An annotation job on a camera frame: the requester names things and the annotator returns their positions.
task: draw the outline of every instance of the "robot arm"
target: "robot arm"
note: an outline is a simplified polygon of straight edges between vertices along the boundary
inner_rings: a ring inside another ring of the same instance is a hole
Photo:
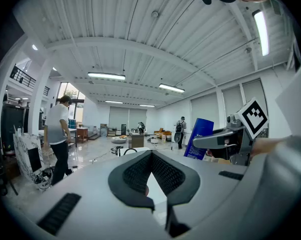
[[[267,116],[253,98],[238,112],[227,117],[226,128],[215,130],[209,136],[195,138],[192,143],[196,148],[210,149],[216,158],[247,166],[255,138],[267,123]]]

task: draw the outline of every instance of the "black pants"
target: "black pants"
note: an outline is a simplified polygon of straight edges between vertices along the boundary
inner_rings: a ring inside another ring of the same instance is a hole
[[[50,145],[50,147],[57,158],[51,181],[51,184],[55,185],[64,178],[64,174],[68,171],[69,164],[67,163],[67,160],[69,158],[69,145],[64,141],[56,145]]]
[[[184,138],[184,133],[182,132],[182,133],[180,134],[180,140],[179,140],[179,142],[178,142],[178,147],[179,147],[179,148],[182,147],[183,138]]]

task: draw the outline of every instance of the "black vent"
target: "black vent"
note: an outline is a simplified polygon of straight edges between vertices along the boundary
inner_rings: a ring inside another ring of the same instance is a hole
[[[151,174],[151,159],[149,154],[142,160],[127,168],[123,173],[124,182],[133,190],[144,194],[147,181]]]
[[[166,196],[185,181],[185,174],[180,169],[157,155],[152,156],[152,173]]]
[[[239,173],[235,173],[235,172],[231,172],[231,171],[226,171],[226,170],[220,171],[219,175],[227,177],[227,178],[231,178],[231,179],[234,179],[234,180],[238,180],[238,181],[241,181],[242,178],[244,177],[243,174],[239,174]]]
[[[37,225],[55,236],[80,199],[78,194],[67,193]]]

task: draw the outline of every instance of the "person's arm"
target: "person's arm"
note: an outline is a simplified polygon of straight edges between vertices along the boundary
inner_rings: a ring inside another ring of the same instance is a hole
[[[44,149],[47,149],[50,146],[47,135],[47,125],[44,127]]]
[[[278,143],[284,142],[286,138],[256,138],[252,147],[251,156],[267,154],[274,150]]]
[[[61,127],[63,128],[63,130],[65,131],[66,135],[67,135],[67,142],[71,141],[71,132],[69,127],[67,126],[67,123],[64,119],[59,120]]]

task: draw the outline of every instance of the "person with backpack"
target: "person with backpack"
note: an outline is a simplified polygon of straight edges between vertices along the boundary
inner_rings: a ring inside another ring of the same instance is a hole
[[[182,148],[182,142],[184,138],[184,130],[186,129],[186,122],[185,122],[185,117],[182,116],[180,120],[177,121],[176,123],[176,132],[180,133],[180,140],[178,142],[178,148]]]
[[[139,134],[143,134],[145,130],[145,124],[143,122],[139,122],[137,128],[139,130]]]

